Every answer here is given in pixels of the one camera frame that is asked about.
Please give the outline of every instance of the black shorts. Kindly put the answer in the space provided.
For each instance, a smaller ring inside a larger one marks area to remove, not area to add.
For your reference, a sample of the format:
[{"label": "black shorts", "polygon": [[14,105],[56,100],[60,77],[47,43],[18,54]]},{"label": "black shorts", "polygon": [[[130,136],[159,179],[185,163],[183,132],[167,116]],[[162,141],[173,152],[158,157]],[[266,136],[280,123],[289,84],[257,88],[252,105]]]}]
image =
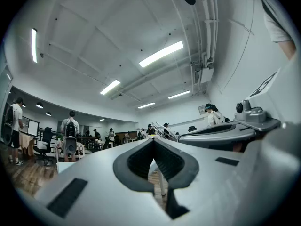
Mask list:
[{"label": "black shorts", "polygon": [[18,149],[20,147],[19,131],[13,130],[11,141],[8,146]]}]

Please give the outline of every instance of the fluorescent light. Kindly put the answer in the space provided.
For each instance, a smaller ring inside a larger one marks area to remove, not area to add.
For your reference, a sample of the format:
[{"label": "fluorescent light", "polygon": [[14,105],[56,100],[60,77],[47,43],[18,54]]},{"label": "fluorescent light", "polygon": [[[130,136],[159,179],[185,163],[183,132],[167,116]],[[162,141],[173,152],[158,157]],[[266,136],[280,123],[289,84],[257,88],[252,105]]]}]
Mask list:
[{"label": "fluorescent light", "polygon": [[168,99],[172,99],[172,98],[175,98],[175,97],[178,97],[178,96],[182,96],[182,95],[186,95],[186,94],[189,94],[189,93],[190,93],[190,90],[185,91],[185,92],[183,92],[183,93],[181,93],[181,94],[177,94],[177,95],[174,95],[174,96],[170,96],[170,97],[168,97]]},{"label": "fluorescent light", "polygon": [[38,62],[37,61],[37,51],[36,51],[36,43],[37,43],[37,30],[36,29],[32,29],[32,59],[34,60],[34,62]]},{"label": "fluorescent light", "polygon": [[152,103],[149,103],[149,104],[147,104],[147,105],[140,106],[140,107],[138,107],[138,108],[139,108],[139,109],[142,109],[142,108],[148,107],[148,106],[150,106],[150,105],[154,105],[154,104],[155,104],[155,103],[152,102]]},{"label": "fluorescent light", "polygon": [[108,93],[111,89],[113,89],[115,86],[119,85],[120,82],[118,80],[115,80],[112,84],[108,85],[102,92],[100,92],[102,95],[105,95]]},{"label": "fluorescent light", "polygon": [[155,62],[156,60],[161,59],[162,57],[164,57],[166,55],[169,55],[169,54],[171,54],[171,53],[173,53],[173,52],[175,52],[179,49],[182,49],[182,48],[184,48],[182,41],[177,42],[177,43],[175,43],[171,46],[168,46],[168,47],[158,51],[157,53],[149,56],[145,60],[141,61],[139,64],[142,67],[145,67],[145,66]]}]

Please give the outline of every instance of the hair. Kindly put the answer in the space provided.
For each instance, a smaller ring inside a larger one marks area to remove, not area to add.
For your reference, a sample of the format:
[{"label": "hair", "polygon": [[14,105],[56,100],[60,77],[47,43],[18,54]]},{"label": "hair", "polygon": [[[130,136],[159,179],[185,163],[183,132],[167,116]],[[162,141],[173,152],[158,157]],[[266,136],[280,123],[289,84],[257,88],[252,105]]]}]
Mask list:
[{"label": "hair", "polygon": [[17,104],[23,103],[23,99],[21,97],[19,97],[16,101]]},{"label": "hair", "polygon": [[69,115],[70,115],[71,117],[74,117],[74,116],[75,116],[75,111],[70,111],[70,112],[69,112]]},{"label": "hair", "polygon": [[212,108],[213,111],[218,111],[218,109],[216,108],[215,105],[211,105],[211,108]]}]

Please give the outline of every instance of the white ceiling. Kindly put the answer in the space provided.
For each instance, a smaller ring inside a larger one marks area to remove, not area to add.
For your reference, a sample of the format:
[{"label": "white ceiling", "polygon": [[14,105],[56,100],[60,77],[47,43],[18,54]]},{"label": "white ceiling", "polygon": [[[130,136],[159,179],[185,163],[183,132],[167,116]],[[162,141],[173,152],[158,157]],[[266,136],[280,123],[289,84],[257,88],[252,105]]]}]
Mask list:
[{"label": "white ceiling", "polygon": [[[204,20],[202,0],[195,6],[184,0],[29,0],[9,32],[15,35],[21,71],[15,78],[22,82],[15,86],[36,97],[42,93],[34,90],[45,87],[60,98],[94,105],[113,101],[115,109],[170,103],[168,96],[191,89],[190,62],[198,61],[200,48],[206,50]],[[38,30],[37,53],[44,54],[37,64],[31,56],[32,28]],[[183,49],[145,68],[139,65],[178,41]],[[114,80],[124,95],[115,90],[100,95]],[[52,97],[43,99],[54,103]]]}]

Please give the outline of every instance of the black backpack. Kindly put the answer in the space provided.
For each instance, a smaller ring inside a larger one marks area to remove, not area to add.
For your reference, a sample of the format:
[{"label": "black backpack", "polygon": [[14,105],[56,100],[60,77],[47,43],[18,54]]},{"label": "black backpack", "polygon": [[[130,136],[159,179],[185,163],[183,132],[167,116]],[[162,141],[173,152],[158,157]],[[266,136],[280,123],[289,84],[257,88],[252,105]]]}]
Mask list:
[{"label": "black backpack", "polygon": [[66,125],[66,136],[67,137],[75,137],[75,125],[72,121],[67,122]]},{"label": "black backpack", "polygon": [[11,105],[8,109],[6,123],[12,125],[13,121],[14,121],[14,109],[13,106]]}]

